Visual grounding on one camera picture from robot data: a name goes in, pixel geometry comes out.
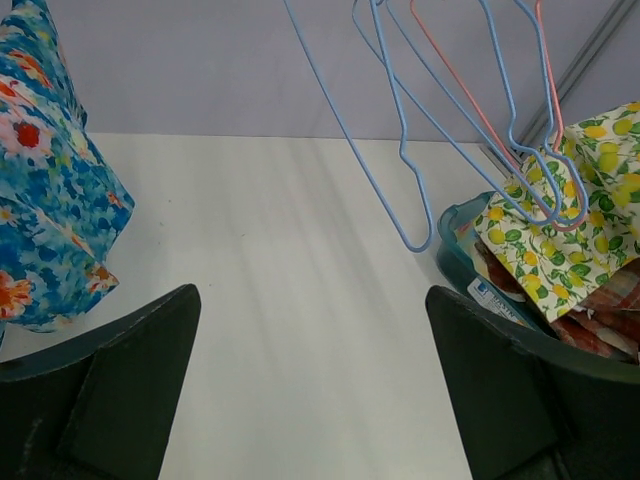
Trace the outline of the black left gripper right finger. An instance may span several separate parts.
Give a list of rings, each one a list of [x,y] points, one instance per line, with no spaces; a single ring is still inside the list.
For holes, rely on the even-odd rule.
[[[639,369],[442,286],[425,307],[475,479],[636,479]]]

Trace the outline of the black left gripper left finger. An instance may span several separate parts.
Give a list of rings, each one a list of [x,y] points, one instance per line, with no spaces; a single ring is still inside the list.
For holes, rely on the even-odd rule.
[[[2,362],[2,478],[158,478],[200,314],[199,291],[185,284]]]

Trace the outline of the red plaid skirt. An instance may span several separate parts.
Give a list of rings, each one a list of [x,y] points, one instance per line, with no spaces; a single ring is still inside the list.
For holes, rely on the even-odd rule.
[[[482,242],[471,258],[477,273],[525,306],[565,344],[622,363],[639,364],[639,261],[633,260],[569,313],[549,323],[513,275]]]

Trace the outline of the lemon print skirt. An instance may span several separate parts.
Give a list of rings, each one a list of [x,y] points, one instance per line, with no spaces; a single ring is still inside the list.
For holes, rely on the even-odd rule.
[[[639,105],[565,127],[527,159],[474,229],[548,322],[639,256]]]

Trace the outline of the blue floral skirt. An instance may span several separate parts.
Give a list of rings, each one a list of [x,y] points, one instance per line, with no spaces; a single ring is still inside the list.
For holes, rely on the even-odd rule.
[[[44,1],[1,21],[1,324],[50,333],[119,281],[106,258],[135,201],[86,132]]]

